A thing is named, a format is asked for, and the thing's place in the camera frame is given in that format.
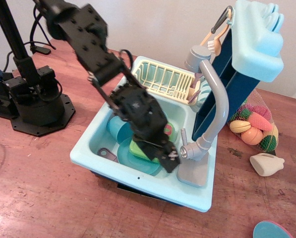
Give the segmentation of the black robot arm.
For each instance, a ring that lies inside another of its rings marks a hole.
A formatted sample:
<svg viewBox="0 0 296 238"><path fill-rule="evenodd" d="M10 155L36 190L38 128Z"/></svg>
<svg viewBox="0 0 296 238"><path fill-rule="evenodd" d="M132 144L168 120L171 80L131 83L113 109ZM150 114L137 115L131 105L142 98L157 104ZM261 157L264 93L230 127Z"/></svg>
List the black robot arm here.
<svg viewBox="0 0 296 238"><path fill-rule="evenodd" d="M108 27L99 13L89 4L79 8L64 0L37 0L35 4L50 35L70 44L88 71L91 84L113 112L130 124L138 147L150 160L157 158L171 173L180 159L164 132L167 118L124 61L108 51Z"/></svg>

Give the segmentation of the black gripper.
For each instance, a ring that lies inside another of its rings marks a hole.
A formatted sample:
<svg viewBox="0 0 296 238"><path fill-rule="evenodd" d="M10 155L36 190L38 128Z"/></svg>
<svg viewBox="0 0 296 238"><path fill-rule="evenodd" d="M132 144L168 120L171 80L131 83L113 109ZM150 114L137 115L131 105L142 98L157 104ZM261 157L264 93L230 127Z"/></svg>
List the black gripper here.
<svg viewBox="0 0 296 238"><path fill-rule="evenodd" d="M129 84L118 87L110 98L119 107L121 118L130 123L139 148L150 160L157 158L167 173L172 173L180 158L164 133L168 121L156 99L144 88Z"/></svg>

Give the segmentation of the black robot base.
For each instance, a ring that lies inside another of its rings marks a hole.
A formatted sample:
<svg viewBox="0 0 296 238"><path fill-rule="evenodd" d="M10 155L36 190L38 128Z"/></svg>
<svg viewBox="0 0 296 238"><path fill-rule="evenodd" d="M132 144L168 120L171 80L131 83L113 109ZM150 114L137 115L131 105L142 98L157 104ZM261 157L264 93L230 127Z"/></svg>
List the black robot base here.
<svg viewBox="0 0 296 238"><path fill-rule="evenodd" d="M37 73L42 83L29 87L24 78L0 70L0 117L16 131L40 137L64 129L75 108L51 68Z"/></svg>

